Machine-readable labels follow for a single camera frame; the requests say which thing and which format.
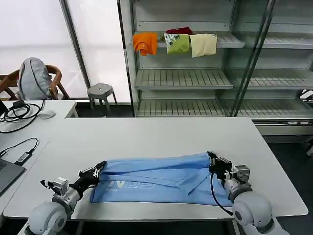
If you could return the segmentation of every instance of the blue cloth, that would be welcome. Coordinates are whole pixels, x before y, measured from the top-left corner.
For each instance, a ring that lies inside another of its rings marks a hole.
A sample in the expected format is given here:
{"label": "blue cloth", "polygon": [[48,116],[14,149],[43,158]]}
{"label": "blue cloth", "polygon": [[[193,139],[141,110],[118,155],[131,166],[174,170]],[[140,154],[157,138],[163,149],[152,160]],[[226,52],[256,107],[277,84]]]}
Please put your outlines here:
{"label": "blue cloth", "polygon": [[[108,161],[90,200],[99,202],[171,202],[216,205],[210,188],[207,153],[163,159]],[[214,176],[220,204],[231,206]]]}

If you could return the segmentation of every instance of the green cloth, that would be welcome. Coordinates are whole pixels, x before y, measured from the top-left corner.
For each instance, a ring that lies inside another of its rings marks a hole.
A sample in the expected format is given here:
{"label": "green cloth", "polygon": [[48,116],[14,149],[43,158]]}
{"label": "green cloth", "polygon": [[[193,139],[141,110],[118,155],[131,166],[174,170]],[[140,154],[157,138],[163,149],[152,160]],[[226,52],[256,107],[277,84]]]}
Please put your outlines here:
{"label": "green cloth", "polygon": [[184,53],[189,51],[189,35],[188,34],[171,34],[165,33],[167,53]]}

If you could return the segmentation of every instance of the metal shelf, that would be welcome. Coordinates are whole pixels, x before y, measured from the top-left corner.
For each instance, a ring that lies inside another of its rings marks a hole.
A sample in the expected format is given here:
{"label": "metal shelf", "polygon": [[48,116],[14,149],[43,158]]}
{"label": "metal shelf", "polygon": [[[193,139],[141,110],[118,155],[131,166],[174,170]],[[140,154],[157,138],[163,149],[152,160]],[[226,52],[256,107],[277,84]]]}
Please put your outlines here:
{"label": "metal shelf", "polygon": [[[234,100],[221,100],[229,115]],[[300,99],[245,99],[238,112],[239,117],[251,119],[313,118],[313,109]]]}
{"label": "metal shelf", "polygon": [[[239,84],[242,70],[231,73]],[[309,70],[255,70],[248,90],[303,90],[313,89],[313,72]]]}
{"label": "metal shelf", "polygon": [[138,90],[227,90],[233,85],[222,70],[139,70]]}
{"label": "metal shelf", "polygon": [[137,117],[225,117],[214,99],[141,100]]}
{"label": "metal shelf", "polygon": [[[161,38],[164,34],[164,32],[157,32],[158,33],[158,40],[157,43],[158,48],[166,48],[166,43],[164,41],[161,41]],[[217,48],[243,48],[245,46],[244,42],[241,42],[238,40],[233,34],[230,32],[200,32],[200,31],[194,31],[194,34],[202,34],[202,33],[214,33],[217,34]]]}
{"label": "metal shelf", "polygon": [[313,37],[307,34],[269,33],[263,48],[313,49]]}

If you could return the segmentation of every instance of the orange cloth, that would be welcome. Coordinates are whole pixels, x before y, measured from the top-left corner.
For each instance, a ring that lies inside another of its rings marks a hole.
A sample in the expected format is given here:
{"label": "orange cloth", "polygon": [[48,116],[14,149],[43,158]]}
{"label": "orange cloth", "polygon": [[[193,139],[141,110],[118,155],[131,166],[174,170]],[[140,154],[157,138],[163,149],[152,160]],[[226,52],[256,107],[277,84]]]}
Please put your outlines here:
{"label": "orange cloth", "polygon": [[157,33],[139,33],[133,36],[135,51],[141,55],[157,54]]}

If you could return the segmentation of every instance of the computer mouse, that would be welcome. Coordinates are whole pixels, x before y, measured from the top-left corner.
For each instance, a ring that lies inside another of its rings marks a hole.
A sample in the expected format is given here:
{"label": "computer mouse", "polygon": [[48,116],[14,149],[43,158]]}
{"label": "computer mouse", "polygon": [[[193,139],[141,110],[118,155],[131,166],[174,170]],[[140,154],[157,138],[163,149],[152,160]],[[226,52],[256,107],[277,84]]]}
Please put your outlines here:
{"label": "computer mouse", "polygon": [[56,115],[56,113],[52,110],[47,110],[47,111],[41,111],[39,114],[38,114],[38,117],[41,118],[41,119],[49,119],[49,118],[52,118]]}

